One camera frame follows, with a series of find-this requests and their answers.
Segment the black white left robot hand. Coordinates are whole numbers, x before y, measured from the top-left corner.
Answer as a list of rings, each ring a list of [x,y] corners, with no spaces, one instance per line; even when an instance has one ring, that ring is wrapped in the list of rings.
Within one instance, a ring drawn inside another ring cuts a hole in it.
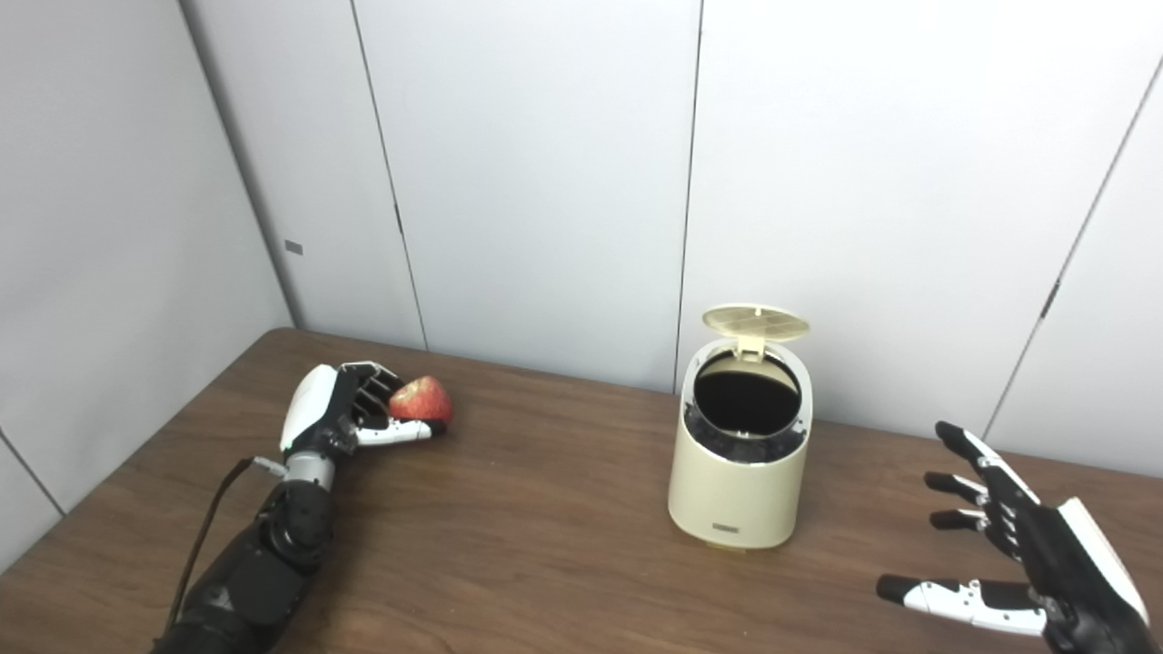
[[[378,362],[320,364],[300,381],[280,436],[283,458],[324,457],[444,435],[452,398],[431,376],[404,381]]]

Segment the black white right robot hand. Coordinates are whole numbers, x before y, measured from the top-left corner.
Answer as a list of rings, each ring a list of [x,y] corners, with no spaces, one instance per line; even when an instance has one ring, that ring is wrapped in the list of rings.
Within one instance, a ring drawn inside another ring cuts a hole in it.
[[[1146,600],[1104,529],[1079,498],[1049,506],[980,438],[940,421],[936,435],[977,475],[926,472],[928,489],[966,510],[936,510],[934,529],[971,529],[1020,564],[1025,582],[915,580],[884,574],[882,600],[912,611],[1040,637],[1053,653],[1158,653]]]

